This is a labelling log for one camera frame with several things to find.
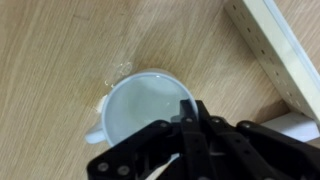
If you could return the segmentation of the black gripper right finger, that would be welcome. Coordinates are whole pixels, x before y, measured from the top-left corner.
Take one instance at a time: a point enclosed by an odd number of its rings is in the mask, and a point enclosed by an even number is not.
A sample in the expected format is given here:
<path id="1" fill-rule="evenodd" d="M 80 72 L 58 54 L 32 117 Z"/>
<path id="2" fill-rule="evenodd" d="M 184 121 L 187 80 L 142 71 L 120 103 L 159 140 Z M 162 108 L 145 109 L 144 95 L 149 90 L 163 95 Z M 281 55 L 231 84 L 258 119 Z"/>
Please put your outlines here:
<path id="1" fill-rule="evenodd" d="M 320 149 L 243 120 L 230 125 L 196 102 L 218 180 L 320 180 Z"/>

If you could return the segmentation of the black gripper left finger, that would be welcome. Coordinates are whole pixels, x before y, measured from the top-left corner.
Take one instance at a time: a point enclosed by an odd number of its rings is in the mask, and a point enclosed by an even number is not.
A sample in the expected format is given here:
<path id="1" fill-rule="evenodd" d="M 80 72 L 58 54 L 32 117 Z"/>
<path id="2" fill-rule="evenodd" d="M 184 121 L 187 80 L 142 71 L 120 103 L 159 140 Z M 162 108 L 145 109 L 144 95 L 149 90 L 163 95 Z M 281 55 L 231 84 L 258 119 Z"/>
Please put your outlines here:
<path id="1" fill-rule="evenodd" d="M 87 165 L 88 180 L 143 180 L 181 150 L 179 123 L 145 126 Z"/>

